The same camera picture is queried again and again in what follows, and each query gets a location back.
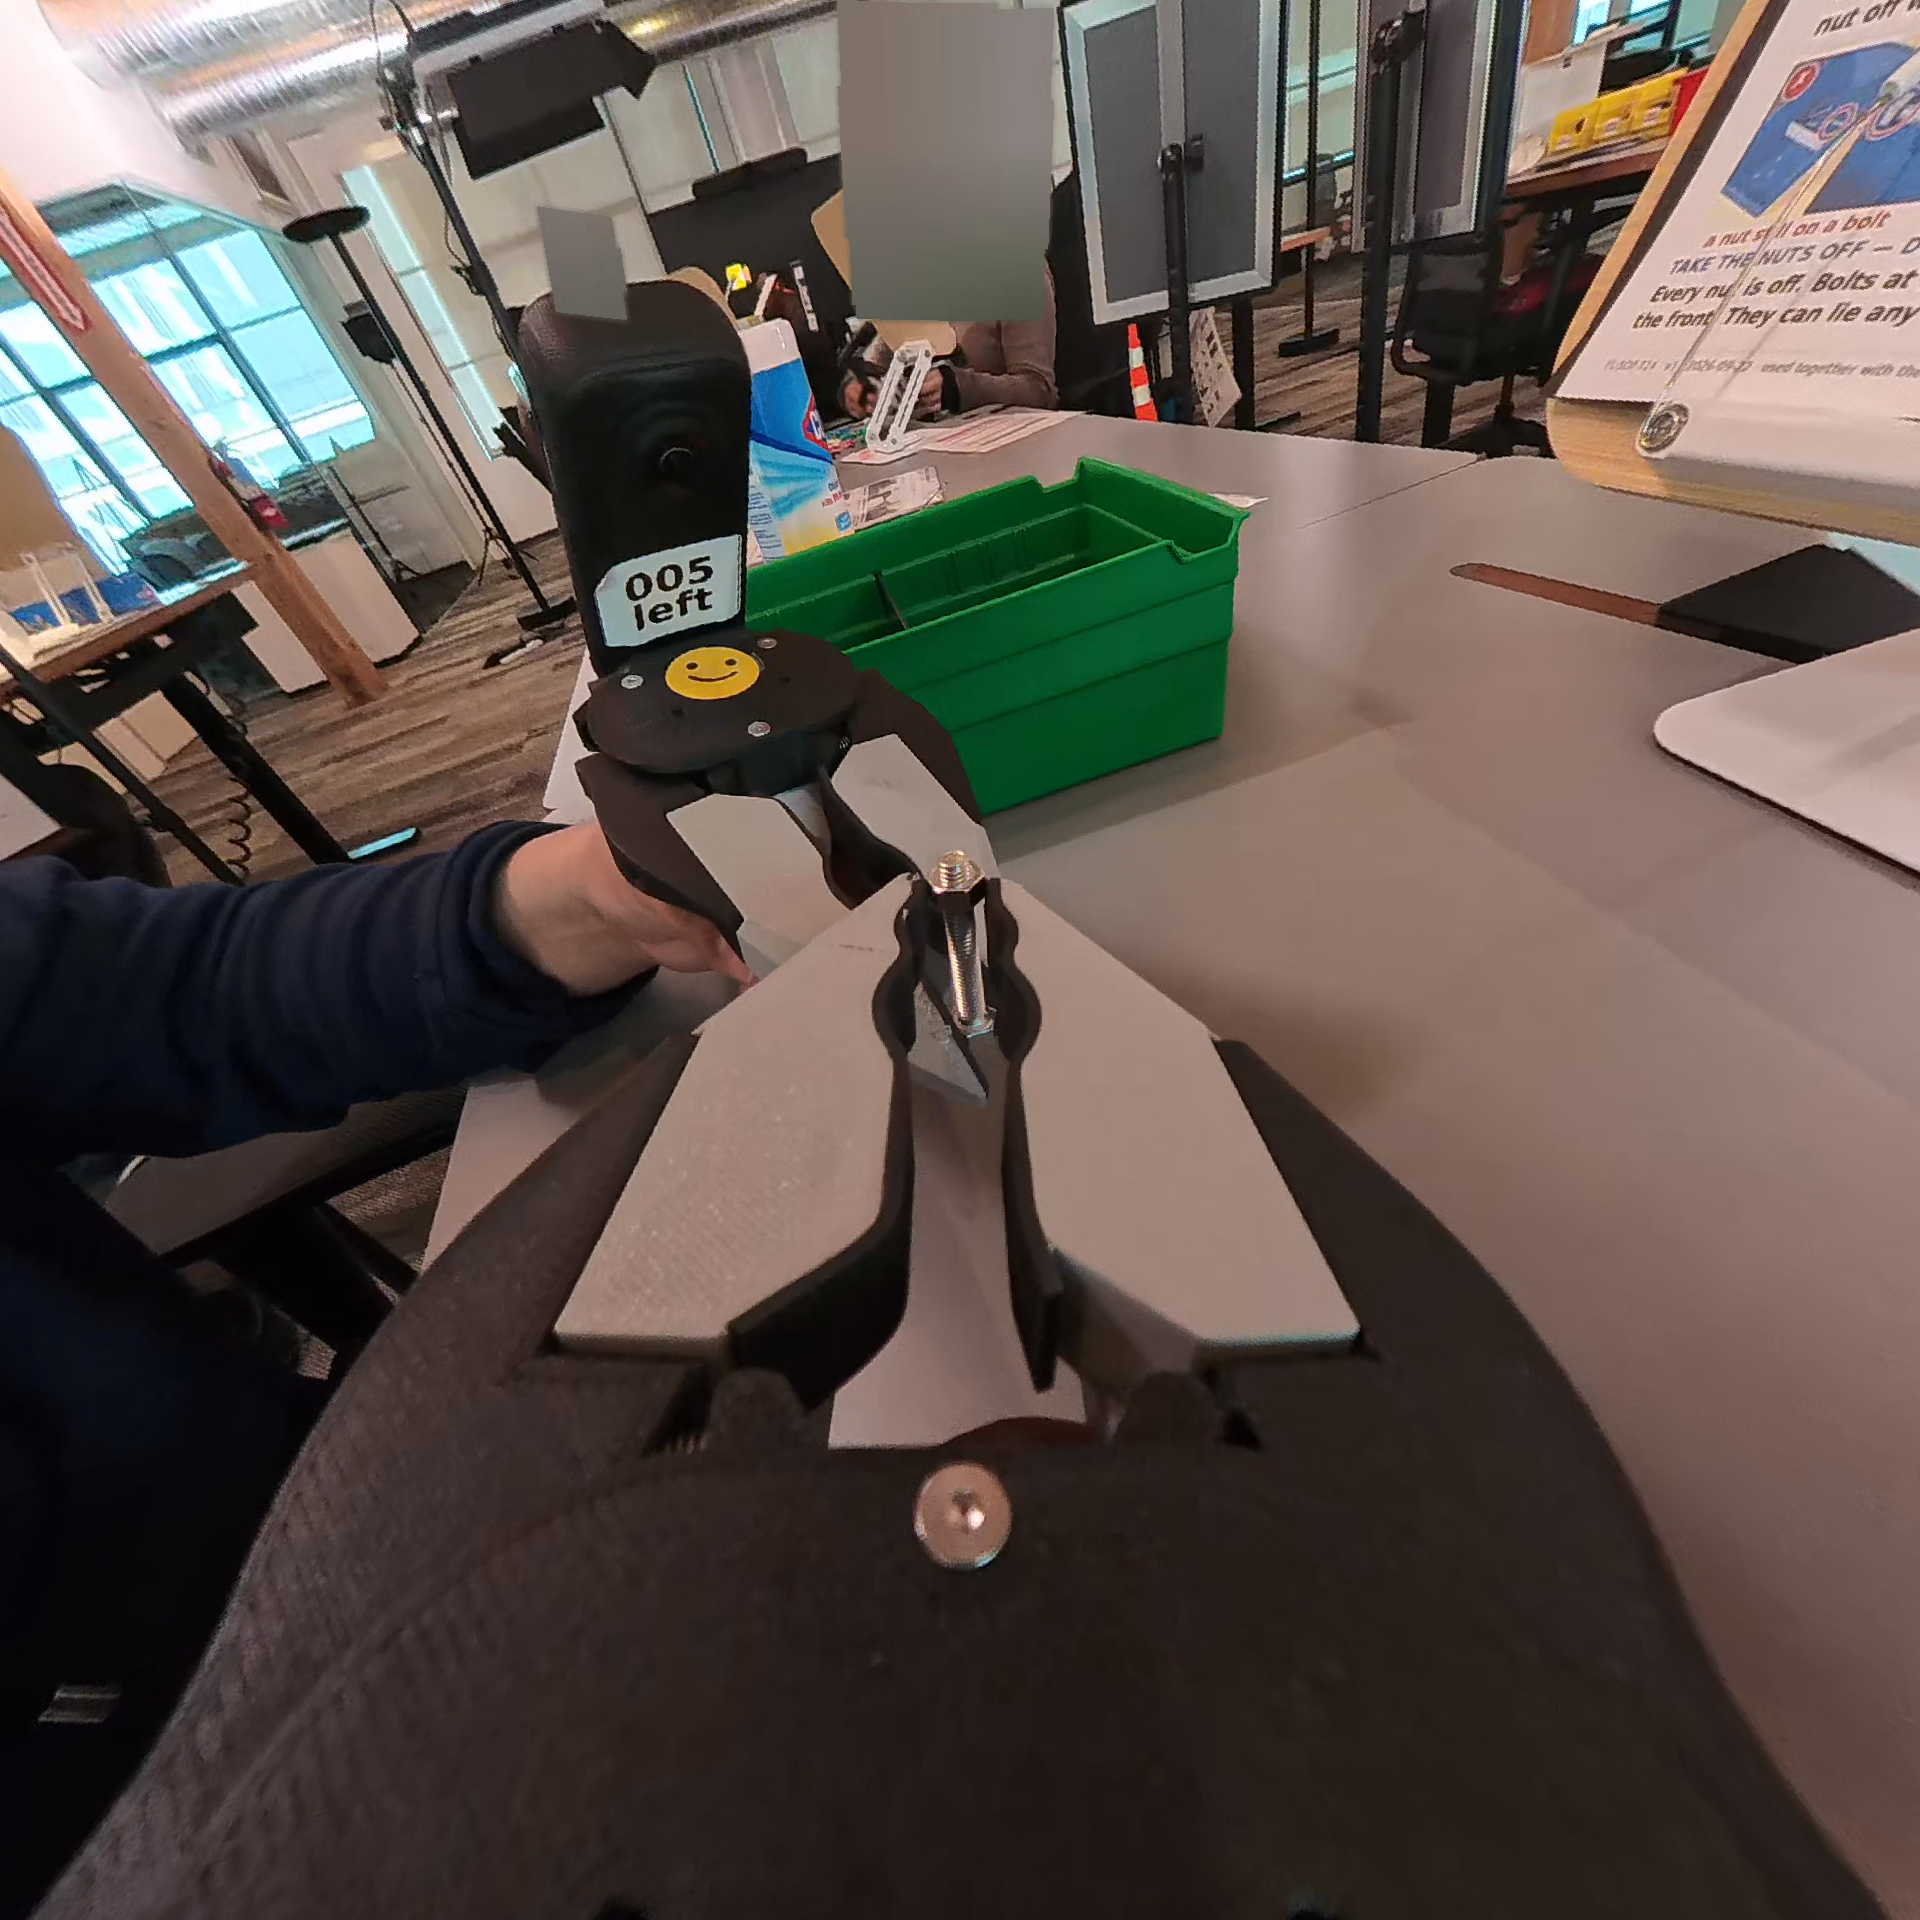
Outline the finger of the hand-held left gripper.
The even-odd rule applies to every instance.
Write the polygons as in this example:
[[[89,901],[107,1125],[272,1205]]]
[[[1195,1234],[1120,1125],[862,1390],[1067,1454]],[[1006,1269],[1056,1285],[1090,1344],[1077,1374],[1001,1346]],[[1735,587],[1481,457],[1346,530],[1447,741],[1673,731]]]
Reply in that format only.
[[[855,743],[823,795],[834,850],[873,857],[882,878],[905,873],[928,891],[935,857],[951,848],[971,853],[990,880],[999,875],[987,827],[901,736]],[[953,1031],[944,930],[933,901],[930,912],[919,935],[917,1038],[907,1065],[926,1088],[983,1106],[990,1079],[974,1045]]]
[[[734,946],[754,978],[798,953],[848,949],[848,903],[827,873],[825,816],[779,798],[706,795],[667,821],[738,912]]]

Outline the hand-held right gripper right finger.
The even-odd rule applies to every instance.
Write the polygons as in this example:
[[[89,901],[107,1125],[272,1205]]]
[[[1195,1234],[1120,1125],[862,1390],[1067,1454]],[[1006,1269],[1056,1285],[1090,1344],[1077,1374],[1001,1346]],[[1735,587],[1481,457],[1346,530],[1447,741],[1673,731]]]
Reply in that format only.
[[[1038,1390],[1344,1353],[1360,1319],[1232,1054],[1013,880],[983,905],[1003,1061],[999,1189]]]

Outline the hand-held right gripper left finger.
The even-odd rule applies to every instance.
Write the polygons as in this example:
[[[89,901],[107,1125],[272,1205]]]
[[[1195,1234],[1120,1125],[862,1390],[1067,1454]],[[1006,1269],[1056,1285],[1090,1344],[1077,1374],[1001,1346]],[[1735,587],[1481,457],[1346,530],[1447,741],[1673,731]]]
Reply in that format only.
[[[567,1353],[832,1399],[905,1314],[914,887],[889,880],[683,1047],[553,1326]]]

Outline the silver hex bolt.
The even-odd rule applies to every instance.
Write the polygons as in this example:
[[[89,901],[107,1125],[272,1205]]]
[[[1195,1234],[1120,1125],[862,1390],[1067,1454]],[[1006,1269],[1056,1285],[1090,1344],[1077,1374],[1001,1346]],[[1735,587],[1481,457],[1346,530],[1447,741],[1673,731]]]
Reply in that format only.
[[[971,853],[951,848],[935,857],[928,891],[944,930],[951,1022],[983,1015],[992,1010],[983,919],[990,878]]]

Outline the green plastic bin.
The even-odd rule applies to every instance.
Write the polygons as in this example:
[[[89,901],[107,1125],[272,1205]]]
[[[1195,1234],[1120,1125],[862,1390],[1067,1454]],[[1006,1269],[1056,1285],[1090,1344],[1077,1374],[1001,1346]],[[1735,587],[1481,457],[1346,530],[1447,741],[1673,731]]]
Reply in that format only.
[[[1246,510],[1081,459],[747,576],[747,617],[832,642],[951,736],[983,811],[1216,738]],[[889,631],[882,569],[910,631]]]

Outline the person's left forearm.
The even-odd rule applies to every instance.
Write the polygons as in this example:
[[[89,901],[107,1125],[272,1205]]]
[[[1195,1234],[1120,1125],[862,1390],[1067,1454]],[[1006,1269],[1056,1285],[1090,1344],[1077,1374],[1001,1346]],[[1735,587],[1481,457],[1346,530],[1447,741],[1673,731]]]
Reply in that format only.
[[[21,1159],[187,1157],[535,1067],[606,1013],[519,958],[494,889],[535,827],[258,885],[2,887],[2,1138]]]

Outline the person's left hand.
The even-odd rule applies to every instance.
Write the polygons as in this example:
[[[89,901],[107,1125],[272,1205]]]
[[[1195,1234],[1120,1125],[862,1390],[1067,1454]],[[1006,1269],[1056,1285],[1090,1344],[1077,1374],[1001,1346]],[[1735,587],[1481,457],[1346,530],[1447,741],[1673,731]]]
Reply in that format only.
[[[686,907],[645,894],[597,823],[539,832],[501,864],[496,937],[571,997],[597,997],[663,969],[750,987],[729,939]]]

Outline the wipes canister blue label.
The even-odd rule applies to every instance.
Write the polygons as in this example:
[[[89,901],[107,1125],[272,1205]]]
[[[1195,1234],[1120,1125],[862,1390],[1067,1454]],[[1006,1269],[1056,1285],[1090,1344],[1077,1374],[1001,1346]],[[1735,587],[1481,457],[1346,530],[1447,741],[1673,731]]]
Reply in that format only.
[[[853,530],[800,343],[786,320],[741,329],[752,373],[750,562],[784,560]]]

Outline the black display screen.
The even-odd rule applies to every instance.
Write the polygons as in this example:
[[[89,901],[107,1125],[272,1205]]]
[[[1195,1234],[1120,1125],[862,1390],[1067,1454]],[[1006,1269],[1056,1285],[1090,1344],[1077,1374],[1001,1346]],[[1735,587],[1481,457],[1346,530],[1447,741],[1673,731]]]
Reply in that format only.
[[[786,149],[697,181],[690,199],[645,213],[663,267],[697,267],[720,281],[727,265],[786,272],[798,261],[809,281],[825,274],[841,299],[846,288],[811,224],[841,187],[839,165],[837,155]]]

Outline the white low cabinet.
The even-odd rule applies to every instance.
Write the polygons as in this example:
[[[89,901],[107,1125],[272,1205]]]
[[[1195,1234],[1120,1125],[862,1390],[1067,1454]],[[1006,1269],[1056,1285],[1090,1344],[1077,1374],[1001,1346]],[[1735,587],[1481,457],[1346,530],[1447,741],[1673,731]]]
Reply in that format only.
[[[343,622],[352,640],[377,665],[395,661],[421,638],[386,576],[377,569],[352,528],[299,544],[293,558],[320,599]],[[254,617],[245,645],[272,683],[286,693],[322,686],[325,677],[256,583],[238,585],[238,603]]]

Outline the black studio light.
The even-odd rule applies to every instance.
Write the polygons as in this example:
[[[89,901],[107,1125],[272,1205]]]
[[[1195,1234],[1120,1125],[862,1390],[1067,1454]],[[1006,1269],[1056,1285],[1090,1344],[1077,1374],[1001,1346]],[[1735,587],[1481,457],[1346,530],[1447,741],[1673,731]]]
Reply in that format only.
[[[642,96],[658,59],[606,18],[544,30],[453,66],[446,94],[469,178],[482,181],[601,128],[610,91]]]

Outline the black floor lamp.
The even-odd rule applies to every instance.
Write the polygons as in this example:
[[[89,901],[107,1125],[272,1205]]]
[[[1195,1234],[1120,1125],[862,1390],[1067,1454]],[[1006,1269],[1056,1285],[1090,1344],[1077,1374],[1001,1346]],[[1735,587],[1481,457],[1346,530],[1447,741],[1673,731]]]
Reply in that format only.
[[[343,327],[352,338],[352,345],[373,366],[384,366],[398,375],[427,434],[439,446],[439,453],[446,455],[450,469],[455,471],[466,494],[469,505],[475,510],[478,519],[487,530],[485,551],[496,546],[505,562],[512,567],[512,574],[519,578],[519,585],[528,592],[533,606],[517,615],[521,638],[510,642],[503,651],[496,651],[487,658],[489,667],[501,667],[546,645],[551,633],[571,619],[576,606],[569,597],[549,597],[546,590],[539,585],[533,565],[523,555],[521,544],[510,533],[507,521],[498,514],[496,503],[485,489],[478,471],[466,459],[462,443],[455,439],[446,414],[434,400],[434,393],[427,389],[414,357],[400,341],[398,329],[389,320],[386,309],[379,304],[368,277],[354,263],[352,251],[347,247],[347,235],[368,229],[368,224],[368,208],[361,208],[357,203],[341,208],[322,208],[304,213],[288,222],[281,229],[281,238],[302,249],[331,249],[331,254],[338,258],[343,272],[347,274],[347,281],[357,293],[357,302],[347,302],[347,309],[343,311]]]

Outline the black leg desk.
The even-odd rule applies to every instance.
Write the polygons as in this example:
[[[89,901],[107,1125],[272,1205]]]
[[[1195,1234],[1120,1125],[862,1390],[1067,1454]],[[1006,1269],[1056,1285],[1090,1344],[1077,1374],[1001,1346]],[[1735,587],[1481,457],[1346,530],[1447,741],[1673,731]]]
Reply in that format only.
[[[30,827],[23,843],[7,827],[7,857],[48,846],[87,875],[167,880],[160,853],[167,837],[215,880],[247,880],[245,859],[194,832],[103,734],[107,722],[160,697],[306,859],[347,862],[345,846],[299,802],[206,686],[208,663],[240,645],[254,626],[238,590],[215,583],[59,638],[39,663],[5,640],[5,800],[25,800],[53,821]]]

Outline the grey panel board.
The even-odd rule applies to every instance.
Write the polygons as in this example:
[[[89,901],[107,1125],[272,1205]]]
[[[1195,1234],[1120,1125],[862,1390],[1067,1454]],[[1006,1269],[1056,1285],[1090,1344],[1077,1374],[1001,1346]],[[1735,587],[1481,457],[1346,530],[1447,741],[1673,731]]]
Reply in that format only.
[[[1282,2],[1061,7],[1093,322],[1271,288],[1285,27]]]
[[[1367,238],[1479,233],[1504,199],[1525,2],[1369,2],[1355,162]]]

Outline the person's dark clothing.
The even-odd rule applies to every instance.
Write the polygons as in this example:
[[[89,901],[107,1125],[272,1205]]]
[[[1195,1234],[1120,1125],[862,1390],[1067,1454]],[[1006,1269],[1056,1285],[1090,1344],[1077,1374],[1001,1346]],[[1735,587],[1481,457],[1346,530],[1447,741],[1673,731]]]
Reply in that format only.
[[[5,1141],[5,1915],[151,1755],[329,1394],[117,1221],[89,1159]]]

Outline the red black office chair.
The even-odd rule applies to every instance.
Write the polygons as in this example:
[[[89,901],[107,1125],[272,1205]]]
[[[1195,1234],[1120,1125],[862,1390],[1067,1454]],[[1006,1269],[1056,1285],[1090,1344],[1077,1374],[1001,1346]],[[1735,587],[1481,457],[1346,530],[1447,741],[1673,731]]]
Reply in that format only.
[[[1547,427],[1520,418],[1515,382],[1547,382],[1559,345],[1600,270],[1568,240],[1504,279],[1504,240],[1454,235],[1410,247],[1387,354],[1392,370],[1426,386],[1422,446],[1481,457],[1552,455]],[[1495,382],[1495,411],[1454,437],[1456,391]]]

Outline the instruction sheet on stand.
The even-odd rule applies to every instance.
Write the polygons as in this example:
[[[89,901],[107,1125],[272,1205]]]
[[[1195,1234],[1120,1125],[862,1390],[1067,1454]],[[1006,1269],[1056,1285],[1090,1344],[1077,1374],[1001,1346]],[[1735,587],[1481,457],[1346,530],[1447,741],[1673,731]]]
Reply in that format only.
[[[1739,46],[1762,9],[1746,5],[1723,46]],[[1714,89],[1710,73],[1698,96]],[[1568,331],[1552,377],[1552,450],[1605,489],[1915,549],[1918,395],[1913,421],[1559,395],[1559,377],[1625,263],[1616,249],[1646,222],[1643,194],[1673,176],[1682,126]],[[1696,697],[1664,711],[1653,734],[1698,773],[1915,873],[1915,631]]]

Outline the black pad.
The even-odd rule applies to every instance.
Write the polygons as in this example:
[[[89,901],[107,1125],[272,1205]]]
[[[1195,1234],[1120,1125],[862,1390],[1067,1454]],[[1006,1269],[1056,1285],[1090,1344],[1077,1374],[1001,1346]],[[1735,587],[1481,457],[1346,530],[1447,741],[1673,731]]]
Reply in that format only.
[[[1918,629],[1918,594],[1854,549],[1808,544],[1657,606],[1664,633],[1785,665]]]

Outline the yellow storage bin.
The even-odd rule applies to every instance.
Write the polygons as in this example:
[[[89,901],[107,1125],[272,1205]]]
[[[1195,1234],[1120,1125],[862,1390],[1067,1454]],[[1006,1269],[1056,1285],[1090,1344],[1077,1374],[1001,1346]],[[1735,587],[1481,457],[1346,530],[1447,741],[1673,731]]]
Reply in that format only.
[[[1673,128],[1673,101],[1682,85],[1682,71],[1669,69],[1561,110],[1547,128],[1543,158],[1570,160],[1582,153],[1666,142]]]

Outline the printed instruction sheet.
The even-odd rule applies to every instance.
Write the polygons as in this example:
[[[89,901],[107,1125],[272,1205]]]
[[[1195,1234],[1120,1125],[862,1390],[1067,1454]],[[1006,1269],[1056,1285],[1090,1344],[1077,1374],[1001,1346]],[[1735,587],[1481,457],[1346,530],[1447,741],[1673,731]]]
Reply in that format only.
[[[1913,421],[1918,5],[1765,5],[1712,73],[1559,395]]]

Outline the white frame stand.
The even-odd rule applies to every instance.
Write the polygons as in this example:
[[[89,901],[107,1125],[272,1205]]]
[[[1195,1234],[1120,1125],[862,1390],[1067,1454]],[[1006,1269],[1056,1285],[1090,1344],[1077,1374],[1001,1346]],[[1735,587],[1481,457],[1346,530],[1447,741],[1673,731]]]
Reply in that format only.
[[[928,373],[937,370],[930,341],[914,338],[894,350],[866,414],[864,450],[875,459],[894,459],[921,409]]]

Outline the wooden support post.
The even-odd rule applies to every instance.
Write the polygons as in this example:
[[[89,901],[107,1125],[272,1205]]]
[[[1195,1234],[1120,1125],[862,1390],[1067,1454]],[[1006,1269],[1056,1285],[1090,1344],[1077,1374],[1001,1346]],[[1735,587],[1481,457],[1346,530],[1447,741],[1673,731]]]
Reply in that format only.
[[[386,686],[373,658],[347,633],[283,542],[256,523],[242,498],[217,473],[213,453],[197,427],[114,322],[39,208],[9,176],[2,176],[2,258],[149,450],[158,455],[162,469],[190,496],[233,562],[247,569],[327,683],[352,706],[377,702]]]

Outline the silver ventilation duct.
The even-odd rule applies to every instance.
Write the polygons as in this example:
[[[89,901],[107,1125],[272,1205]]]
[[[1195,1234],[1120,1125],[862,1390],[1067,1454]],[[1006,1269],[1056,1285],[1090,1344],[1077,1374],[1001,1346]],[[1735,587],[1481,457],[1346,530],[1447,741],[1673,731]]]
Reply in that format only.
[[[183,144],[377,96],[389,71],[441,46],[510,41],[606,14],[594,2],[46,2],[62,50],[126,82]]]

